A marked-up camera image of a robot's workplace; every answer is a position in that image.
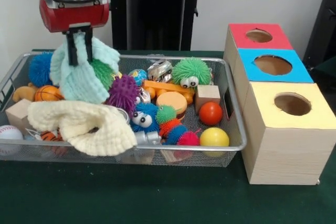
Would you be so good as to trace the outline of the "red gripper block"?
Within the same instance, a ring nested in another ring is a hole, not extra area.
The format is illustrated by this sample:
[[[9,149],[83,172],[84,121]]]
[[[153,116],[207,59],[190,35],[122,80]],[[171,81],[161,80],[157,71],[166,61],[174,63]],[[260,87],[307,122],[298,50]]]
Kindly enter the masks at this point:
[[[77,48],[74,31],[70,27],[90,25],[85,33],[87,59],[92,62],[92,27],[104,26],[109,18],[108,0],[94,0],[86,3],[62,3],[55,0],[39,0],[39,11],[45,27],[51,33],[66,32],[68,60],[70,66],[77,66]]]

